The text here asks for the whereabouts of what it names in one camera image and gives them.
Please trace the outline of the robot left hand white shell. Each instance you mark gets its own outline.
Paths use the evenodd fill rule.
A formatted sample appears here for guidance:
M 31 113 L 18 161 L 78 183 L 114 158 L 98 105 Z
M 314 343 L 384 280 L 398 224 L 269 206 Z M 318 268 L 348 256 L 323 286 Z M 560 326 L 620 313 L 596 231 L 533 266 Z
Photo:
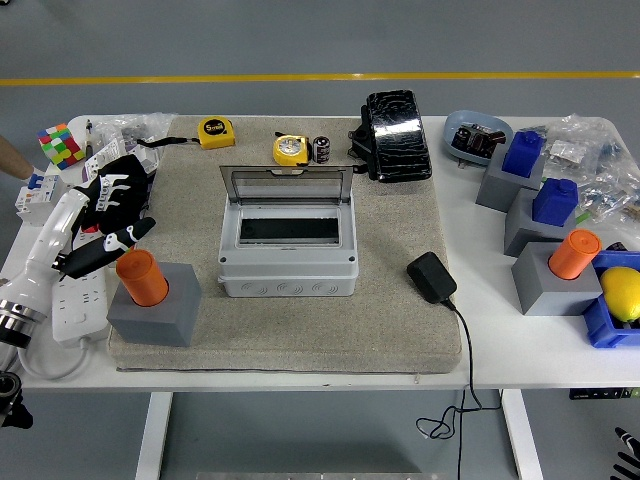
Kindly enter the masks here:
M 66 192 L 40 231 L 24 269 L 1 287 L 1 313 L 39 322 L 48 315 L 52 286 L 62 276 L 77 279 L 117 260 L 138 243 L 154 226 L 151 217 L 128 222 L 104 238 L 95 239 L 67 254 L 74 225 L 91 201 L 101 213 L 115 207 L 110 199 L 115 191 L 133 186 L 126 174 L 100 174 Z

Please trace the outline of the robot right hand black fingers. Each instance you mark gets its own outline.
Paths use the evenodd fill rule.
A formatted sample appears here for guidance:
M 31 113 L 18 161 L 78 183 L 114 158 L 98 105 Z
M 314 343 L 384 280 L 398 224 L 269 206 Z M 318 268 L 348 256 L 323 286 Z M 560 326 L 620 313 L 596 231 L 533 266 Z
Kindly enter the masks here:
M 615 428 L 615 433 L 621 442 L 626 446 L 628 452 L 618 453 L 620 463 L 613 465 L 616 475 L 611 479 L 638 479 L 639 478 L 639 441 L 621 427 Z

